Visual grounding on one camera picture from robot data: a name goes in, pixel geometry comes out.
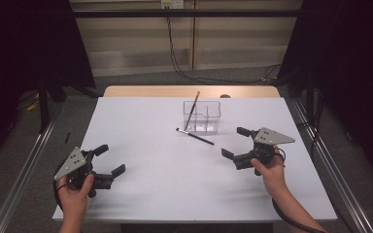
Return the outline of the black stand post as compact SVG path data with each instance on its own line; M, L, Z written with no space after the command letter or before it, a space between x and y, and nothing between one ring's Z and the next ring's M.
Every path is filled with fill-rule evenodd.
M308 73L308 80L307 80L307 87L306 87L306 113L308 123L311 126L315 125L314 120L314 77L311 72Z
M41 113L41 128L40 132L43 133L50 122L50 113L48 106L47 89L45 85L45 77L42 76L39 81L39 104Z

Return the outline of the aluminium floor rail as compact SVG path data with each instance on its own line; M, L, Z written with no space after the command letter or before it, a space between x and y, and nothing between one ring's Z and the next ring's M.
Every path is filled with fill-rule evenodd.
M26 161L21 168L17 179L9 194L7 195L5 201L0 207L0 233L5 233L7 227L11 221L11 218L17 208L17 205L21 199L21 196L29 183L31 174L33 173L38 160L47 144L48 139L51 136L51 132L58 119L59 113L61 111L61 106L55 106L54 110L50 116L49 122L44 130L38 135L36 142L28 154Z
M322 160L322 163L339 196L341 197L348 214L355 224L357 232L373 233L373 227L369 221L369 218L341 174L340 169L331 156L326 144L324 143L324 140L319 134L319 131L313 125L312 121L307 118L307 111L305 107L299 100L295 100L293 102L293 106L296 109L299 118L302 120L302 125L310 137L312 142L312 150L316 150L318 156Z

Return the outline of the makeup brush with tan bristles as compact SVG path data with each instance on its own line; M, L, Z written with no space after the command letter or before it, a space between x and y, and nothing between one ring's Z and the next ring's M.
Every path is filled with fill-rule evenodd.
M200 91L197 91L196 96L195 96L195 98L194 98L194 101L192 102L192 105L191 105L191 108L190 108L189 114L188 114L188 116L187 116L186 124L185 124L185 127L184 127L184 130L185 130L185 131L187 131L187 127L188 127L188 125L189 125L190 119L191 119L192 114L193 114L193 112L194 112L194 109L195 109L195 107L196 107L196 103L197 103L197 100L198 100L198 98L199 98L199 95L200 95Z

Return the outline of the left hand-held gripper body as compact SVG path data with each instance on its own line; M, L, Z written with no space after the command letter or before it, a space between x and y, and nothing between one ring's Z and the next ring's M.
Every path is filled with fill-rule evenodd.
M53 177L54 183L57 183L60 178L66 177L74 188L80 189L86 176L92 174L94 182L88 194L89 198L96 196L97 189L110 189L114 181L112 175L97 174L93 171L92 159L95 157L93 151L74 148L58 166Z

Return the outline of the makeup brush with dark bristles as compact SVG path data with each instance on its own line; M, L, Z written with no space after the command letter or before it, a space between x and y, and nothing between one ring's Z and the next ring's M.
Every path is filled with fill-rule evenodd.
M188 135L189 137L192 137L192 138L194 138L194 139L197 139L197 140L199 140L199 141L201 141L201 142L204 142L204 143L206 143L206 144L209 144L209 145L211 145L211 146L214 146L214 145L215 145L215 143L213 143L213 142L211 142L211 141L209 141L209 140L206 140L206 139L204 139L204 138L202 138L202 137L199 137L199 136L197 136L197 135L194 135L194 134L192 134L192 133L189 133L189 132L187 132L187 131L185 131L185 130L182 130L182 129L180 129L180 128L176 128L176 131L181 132L181 133L183 133L183 134L186 134L186 135Z

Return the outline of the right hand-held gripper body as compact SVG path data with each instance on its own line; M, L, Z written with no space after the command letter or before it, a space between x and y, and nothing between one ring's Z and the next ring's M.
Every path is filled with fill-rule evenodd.
M251 168L251 160L258 159L262 164L268 165L276 154L275 146L280 144L294 143L295 139L272 129L262 127L255 131L253 149L248 153L235 155L232 160L237 170Z

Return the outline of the black horizontal bar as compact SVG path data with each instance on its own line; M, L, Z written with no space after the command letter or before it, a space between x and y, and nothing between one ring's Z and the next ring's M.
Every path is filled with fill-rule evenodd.
M299 10L77 10L75 17L300 17Z

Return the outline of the person's left hand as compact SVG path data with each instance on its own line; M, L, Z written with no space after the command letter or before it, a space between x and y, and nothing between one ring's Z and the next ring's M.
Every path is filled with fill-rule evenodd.
M57 193L60 198L63 213L65 216L85 216L87 196L92 188L94 176L89 174L84 180L83 186L78 189L71 189L66 177L59 180Z

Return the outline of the person's right hand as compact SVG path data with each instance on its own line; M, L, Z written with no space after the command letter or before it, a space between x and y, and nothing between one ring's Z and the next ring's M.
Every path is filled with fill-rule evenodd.
M282 194L288 192L284 173L285 164L280 155L275 154L268 165L262 164L256 158L253 158L251 163L262 176L265 189L271 197L278 200Z

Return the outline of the black curtain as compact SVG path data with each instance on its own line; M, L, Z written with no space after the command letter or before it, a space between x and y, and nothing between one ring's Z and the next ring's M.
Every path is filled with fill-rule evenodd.
M70 0L0 0L0 144L24 92L68 85L95 86Z
M279 78L298 96L309 83L373 166L373 0L303 0Z

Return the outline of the white table cover sheet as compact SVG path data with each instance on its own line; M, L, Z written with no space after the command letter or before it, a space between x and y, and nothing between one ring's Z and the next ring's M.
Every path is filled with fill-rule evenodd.
M105 97L98 100L83 150L107 145L94 158L98 173L126 166L108 190L90 199L89 221L267 222L277 219L262 179L238 170L223 150L246 153L251 139L237 127L273 129L293 138L282 147L290 191L316 219L334 219L322 181L282 98L223 98L216 132L181 133L184 99Z

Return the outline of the white wall socket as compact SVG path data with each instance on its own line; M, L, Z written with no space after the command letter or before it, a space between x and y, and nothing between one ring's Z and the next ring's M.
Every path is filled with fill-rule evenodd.
M183 9L185 7L184 0L161 0L162 9Z

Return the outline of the clear plastic organizer box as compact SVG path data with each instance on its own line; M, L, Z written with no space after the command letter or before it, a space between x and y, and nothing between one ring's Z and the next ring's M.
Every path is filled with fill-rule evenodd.
M193 101L184 102L184 127ZM217 132L220 123L219 101L197 101L187 127L188 132Z

